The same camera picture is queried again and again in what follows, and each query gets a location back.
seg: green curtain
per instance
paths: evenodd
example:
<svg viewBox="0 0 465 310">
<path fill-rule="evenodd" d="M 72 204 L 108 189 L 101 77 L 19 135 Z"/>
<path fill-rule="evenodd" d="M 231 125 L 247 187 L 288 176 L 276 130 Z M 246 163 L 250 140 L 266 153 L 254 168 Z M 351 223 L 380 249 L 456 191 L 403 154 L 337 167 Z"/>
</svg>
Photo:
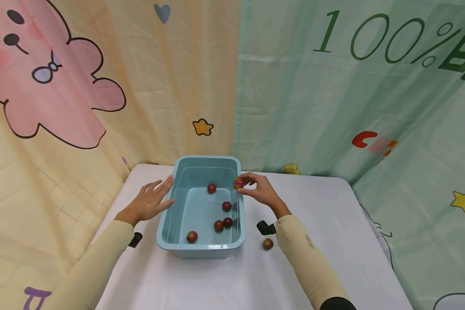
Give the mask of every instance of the green curtain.
<svg viewBox="0 0 465 310">
<path fill-rule="evenodd" d="M 243 0 L 238 65 L 244 169 L 346 179 L 415 309 L 465 295 L 465 0 Z"/>
</svg>

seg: curtain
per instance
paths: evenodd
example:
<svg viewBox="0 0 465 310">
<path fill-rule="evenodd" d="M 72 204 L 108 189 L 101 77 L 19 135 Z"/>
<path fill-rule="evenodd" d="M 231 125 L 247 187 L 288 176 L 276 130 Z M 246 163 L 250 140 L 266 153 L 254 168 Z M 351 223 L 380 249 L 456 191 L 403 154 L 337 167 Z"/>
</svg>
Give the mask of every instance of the curtain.
<svg viewBox="0 0 465 310">
<path fill-rule="evenodd" d="M 40 309 L 135 164 L 232 152 L 239 7 L 0 0 L 1 310 Z"/>
<path fill-rule="evenodd" d="M 0 0 L 0 309 L 185 154 L 345 179 L 415 309 L 460 309 L 465 0 Z"/>
<path fill-rule="evenodd" d="M 465 1 L 241 10 L 243 168 L 347 180 L 413 307 L 465 309 Z"/>
</svg>

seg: black eye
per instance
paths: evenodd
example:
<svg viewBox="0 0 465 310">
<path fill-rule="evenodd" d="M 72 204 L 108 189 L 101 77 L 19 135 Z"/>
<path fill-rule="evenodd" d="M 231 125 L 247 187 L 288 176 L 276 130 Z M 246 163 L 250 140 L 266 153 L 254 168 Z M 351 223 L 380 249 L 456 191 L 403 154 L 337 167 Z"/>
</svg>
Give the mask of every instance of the black eye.
<svg viewBox="0 0 465 310">
<path fill-rule="evenodd" d="M 24 24 L 24 19 L 21 16 L 21 14 L 17 13 L 14 10 L 8 10 L 7 16 L 9 17 L 9 19 L 11 19 L 16 24 L 19 24 L 19 25 Z"/>
</svg>

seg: yellow flower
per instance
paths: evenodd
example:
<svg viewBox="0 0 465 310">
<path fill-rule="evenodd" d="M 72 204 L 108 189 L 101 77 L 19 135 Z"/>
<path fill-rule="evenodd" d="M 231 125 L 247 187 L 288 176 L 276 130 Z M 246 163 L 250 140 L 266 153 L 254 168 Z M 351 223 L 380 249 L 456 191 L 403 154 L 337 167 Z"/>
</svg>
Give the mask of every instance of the yellow flower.
<svg viewBox="0 0 465 310">
<path fill-rule="evenodd" d="M 285 164 L 284 173 L 289 173 L 289 174 L 292 174 L 292 175 L 299 175 L 300 170 L 298 170 L 298 165 L 297 164 Z"/>
</svg>

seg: pink cheek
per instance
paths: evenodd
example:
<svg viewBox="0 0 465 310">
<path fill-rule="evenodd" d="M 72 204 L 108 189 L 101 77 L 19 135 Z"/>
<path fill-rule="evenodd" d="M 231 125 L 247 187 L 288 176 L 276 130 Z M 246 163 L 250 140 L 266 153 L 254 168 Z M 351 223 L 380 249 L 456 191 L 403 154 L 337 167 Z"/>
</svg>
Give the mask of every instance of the pink cheek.
<svg viewBox="0 0 465 310">
<path fill-rule="evenodd" d="M 43 35 L 41 34 L 40 29 L 36 26 L 35 23 L 32 23 L 28 28 L 28 34 L 31 39 L 39 40 L 43 39 Z"/>
<path fill-rule="evenodd" d="M 7 65 L 9 62 L 9 54 L 4 49 L 0 49 L 0 67 Z"/>
</svg>

